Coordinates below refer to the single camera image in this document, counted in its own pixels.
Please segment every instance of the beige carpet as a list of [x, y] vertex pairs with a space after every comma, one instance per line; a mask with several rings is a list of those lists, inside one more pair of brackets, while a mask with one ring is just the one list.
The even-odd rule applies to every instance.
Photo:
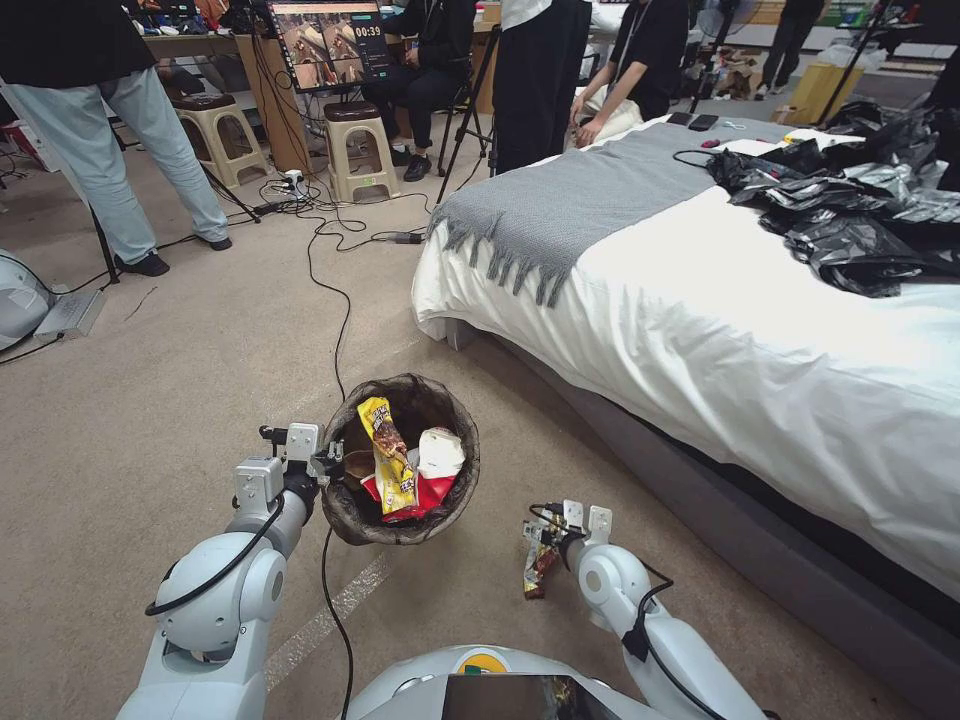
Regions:
[[[472, 141], [464, 147], [458, 181], [477, 156]], [[189, 220], [150, 159], [126, 157], [160, 242], [187, 234]], [[255, 198], [259, 185], [243, 196]], [[435, 175], [405, 187], [427, 191], [431, 205], [438, 188]], [[48, 283], [72, 286], [99, 272], [89, 216], [62, 177], [31, 171], [2, 199], [10, 211], [0, 216], [0, 246]], [[371, 233], [422, 224], [421, 207], [406, 198], [342, 216], [362, 218]], [[143, 608], [170, 564], [229, 520], [232, 468], [264, 450], [257, 427], [323, 423], [338, 406], [332, 353], [344, 302], [308, 277], [317, 224], [271, 215], [235, 228], [224, 253], [197, 242], [165, 250], [171, 272], [110, 287], [89, 338], [0, 368], [0, 717], [112, 717], [142, 668], [153, 627]], [[472, 412], [483, 451], [480, 486], [444, 535], [404, 549], [333, 543], [335, 592], [381, 553], [378, 567], [390, 571], [347, 621], [356, 690], [395, 661], [484, 642], [568, 662], [636, 696], [616, 639], [588, 622], [569, 574], [550, 580], [545, 600], [522, 598], [526, 506], [569, 497], [613, 509], [613, 540], [677, 580], [664, 603], [762, 706], [790, 720], [915, 717], [699, 542], [496, 344], [457, 354], [420, 334], [409, 303], [416, 246], [337, 254], [334, 243], [318, 240], [314, 259], [318, 275], [353, 298], [345, 384], [403, 371], [436, 378]], [[326, 528], [318, 514], [305, 529], [271, 651], [323, 608]], [[338, 712], [343, 647], [335, 632], [313, 645], [270, 693], [269, 718]]]

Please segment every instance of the black shirt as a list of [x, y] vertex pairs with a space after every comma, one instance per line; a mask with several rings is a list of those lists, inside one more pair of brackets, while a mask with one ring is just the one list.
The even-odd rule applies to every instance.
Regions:
[[0, 0], [0, 76], [34, 87], [96, 85], [156, 62], [120, 0]]
[[400, 15], [383, 21], [383, 31], [418, 36], [422, 68], [465, 69], [476, 14], [474, 0], [410, 0]]
[[825, 0], [787, 0], [781, 17], [817, 17]]
[[[647, 71], [630, 92], [629, 98], [634, 102], [641, 103], [641, 98], [651, 96], [669, 98], [677, 88], [680, 61], [687, 45], [687, 18], [686, 0], [648, 0], [643, 5], [633, 0], [623, 14], [610, 62], [619, 68], [616, 80], [620, 80], [631, 63], [641, 62], [647, 66]], [[636, 30], [631, 38], [635, 24]]]

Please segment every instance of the white bed sheet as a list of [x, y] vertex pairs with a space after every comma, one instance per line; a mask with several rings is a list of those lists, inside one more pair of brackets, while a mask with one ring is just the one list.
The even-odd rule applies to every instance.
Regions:
[[816, 279], [712, 188], [581, 256], [557, 306], [427, 240], [412, 300], [504, 337], [736, 463], [960, 600], [960, 286], [869, 299]]

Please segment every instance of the sneaker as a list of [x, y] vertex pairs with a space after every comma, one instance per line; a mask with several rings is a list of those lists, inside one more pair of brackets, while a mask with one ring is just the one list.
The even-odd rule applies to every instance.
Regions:
[[407, 182], [423, 180], [423, 176], [430, 172], [430, 168], [432, 167], [433, 163], [430, 162], [430, 158], [426, 155], [414, 155], [410, 159], [410, 165], [407, 167], [407, 171], [403, 174], [403, 179]]
[[117, 269], [123, 272], [135, 273], [137, 275], [146, 275], [147, 277], [157, 277], [163, 275], [170, 266], [167, 265], [155, 252], [149, 253], [143, 260], [135, 262], [132, 265], [125, 263], [119, 256], [113, 256], [113, 262]]
[[413, 153], [406, 148], [400, 151], [393, 145], [390, 146], [390, 159], [393, 160], [394, 167], [406, 167], [410, 164], [411, 157], [413, 157]]
[[226, 237], [223, 240], [217, 240], [216, 242], [211, 242], [207, 240], [207, 245], [210, 246], [211, 250], [217, 250], [217, 251], [227, 250], [228, 248], [233, 247], [233, 241], [230, 238]]

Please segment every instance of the smartphone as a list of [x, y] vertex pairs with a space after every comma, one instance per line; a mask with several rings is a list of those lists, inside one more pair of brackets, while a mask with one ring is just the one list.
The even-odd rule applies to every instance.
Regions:
[[670, 117], [667, 118], [667, 122], [673, 123], [674, 125], [684, 125], [686, 126], [693, 120], [693, 115], [690, 113], [673, 113]]
[[719, 115], [697, 115], [696, 119], [688, 125], [691, 130], [696, 130], [698, 132], [703, 132], [704, 130], [709, 130], [714, 125], [717, 124], [717, 120], [720, 119]]

